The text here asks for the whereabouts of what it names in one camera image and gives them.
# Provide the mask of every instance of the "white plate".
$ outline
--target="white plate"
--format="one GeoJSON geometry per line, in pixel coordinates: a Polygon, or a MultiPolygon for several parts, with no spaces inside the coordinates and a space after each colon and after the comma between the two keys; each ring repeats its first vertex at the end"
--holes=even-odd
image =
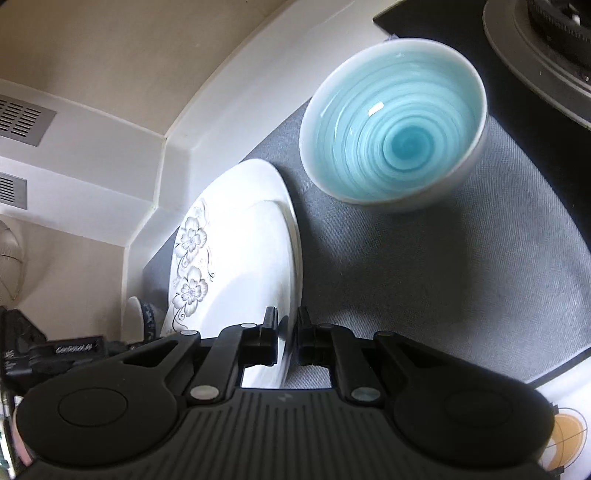
{"type": "MultiPolygon", "coordinates": [[[[261,323],[273,305],[280,319],[289,317],[284,338],[291,338],[302,277],[296,216],[281,176],[262,160],[240,163],[206,188],[181,224],[162,335],[189,328],[217,336],[229,325],[261,323]]],[[[247,369],[243,386],[279,387],[289,362],[284,347],[275,367],[247,369]]]]}

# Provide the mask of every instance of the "air vent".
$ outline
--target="air vent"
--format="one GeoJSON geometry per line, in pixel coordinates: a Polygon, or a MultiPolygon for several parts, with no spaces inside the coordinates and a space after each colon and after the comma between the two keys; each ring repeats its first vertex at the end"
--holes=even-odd
{"type": "Polygon", "coordinates": [[[0,137],[36,147],[55,115],[53,110],[0,95],[0,137]]]}
{"type": "Polygon", "coordinates": [[[27,181],[0,173],[0,203],[27,210],[27,181]]]}

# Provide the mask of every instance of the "gray surface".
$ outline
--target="gray surface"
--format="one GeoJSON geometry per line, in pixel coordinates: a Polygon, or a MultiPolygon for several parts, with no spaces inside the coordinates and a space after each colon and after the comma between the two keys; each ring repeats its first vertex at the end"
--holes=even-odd
{"type": "MultiPolygon", "coordinates": [[[[302,304],[313,322],[390,329],[521,380],[591,343],[591,258],[533,163],[492,119],[466,184],[427,210],[383,215],[316,188],[301,165],[305,105],[247,158],[279,170],[300,227],[302,304]]],[[[324,387],[292,365],[287,387],[324,387]]]]}

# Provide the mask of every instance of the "ceramic bowl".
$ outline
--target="ceramic bowl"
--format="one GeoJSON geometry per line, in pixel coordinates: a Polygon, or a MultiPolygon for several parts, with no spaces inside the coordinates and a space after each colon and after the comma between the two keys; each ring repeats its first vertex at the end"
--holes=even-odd
{"type": "Polygon", "coordinates": [[[460,185],[482,154],[482,79],[459,52],[422,38],[375,45],[320,85],[300,130],[301,160],[346,203],[408,211],[460,185]]]}

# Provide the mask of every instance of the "light blue bowl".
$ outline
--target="light blue bowl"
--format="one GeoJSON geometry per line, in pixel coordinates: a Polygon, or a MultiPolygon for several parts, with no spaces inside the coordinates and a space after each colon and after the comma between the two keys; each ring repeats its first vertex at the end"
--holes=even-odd
{"type": "Polygon", "coordinates": [[[456,50],[405,38],[367,48],[312,97],[300,154],[314,184],[347,203],[412,210],[457,187],[485,143],[487,103],[456,50]]]}

